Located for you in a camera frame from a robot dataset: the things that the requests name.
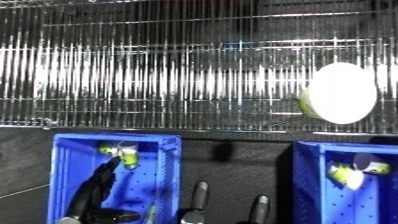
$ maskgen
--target white cup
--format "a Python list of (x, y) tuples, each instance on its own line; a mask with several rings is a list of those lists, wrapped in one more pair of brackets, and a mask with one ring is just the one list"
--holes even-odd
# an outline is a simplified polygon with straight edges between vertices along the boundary
[(363, 119), (376, 102), (374, 75), (350, 63), (323, 67), (299, 96), (303, 114), (335, 124)]

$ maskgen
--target white paper cup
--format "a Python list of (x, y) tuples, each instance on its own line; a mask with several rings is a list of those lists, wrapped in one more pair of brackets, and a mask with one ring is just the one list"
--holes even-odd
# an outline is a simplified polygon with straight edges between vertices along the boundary
[(323, 67), (299, 96), (303, 114), (335, 124), (363, 119), (376, 102), (374, 75), (349, 63)]
[(370, 153), (357, 153), (353, 165), (355, 169), (366, 173), (387, 175), (391, 172), (390, 164)]
[(363, 184), (365, 175), (342, 163), (328, 163), (327, 174), (330, 178), (346, 186), (351, 190), (356, 190)]

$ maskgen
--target perforated bin bottom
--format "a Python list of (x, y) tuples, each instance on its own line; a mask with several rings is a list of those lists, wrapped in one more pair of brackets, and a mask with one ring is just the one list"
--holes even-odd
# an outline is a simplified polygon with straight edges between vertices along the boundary
[[(361, 152), (381, 157), (392, 172), (365, 174), (356, 190), (327, 176), (330, 161), (352, 164)], [(398, 224), (398, 147), (299, 142), (294, 154), (295, 223)]]
[(155, 223), (176, 223), (179, 195), (180, 149), (177, 136), (61, 134), (55, 137), (47, 224), (56, 223), (69, 206), (80, 185), (111, 157), (98, 152), (100, 141), (138, 143), (139, 165), (134, 170), (120, 164), (116, 182), (105, 208), (139, 212), (142, 223), (152, 204)]

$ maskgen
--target blue bin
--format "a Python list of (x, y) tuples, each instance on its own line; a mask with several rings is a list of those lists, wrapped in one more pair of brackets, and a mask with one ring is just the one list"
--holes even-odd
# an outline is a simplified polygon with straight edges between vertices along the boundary
[(98, 152), (100, 141), (132, 141), (139, 145), (139, 165), (127, 170), (120, 164), (116, 182), (104, 207), (133, 210), (142, 223), (152, 204), (156, 222), (177, 223), (180, 186), (179, 136), (139, 134), (58, 134), (54, 138), (47, 224), (65, 215), (80, 185), (111, 157)]
[[(372, 153), (392, 166), (388, 175), (365, 174), (352, 190), (326, 174), (330, 161), (352, 164), (356, 153)], [(398, 147), (297, 142), (294, 145), (294, 223), (398, 224)]]

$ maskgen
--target metal grid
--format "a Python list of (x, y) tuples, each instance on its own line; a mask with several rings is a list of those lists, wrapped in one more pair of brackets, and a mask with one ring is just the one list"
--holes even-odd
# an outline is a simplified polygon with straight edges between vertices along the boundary
[[(397, 133), (395, 0), (0, 1), (0, 125)], [(320, 67), (377, 74), (361, 122), (307, 118)]]

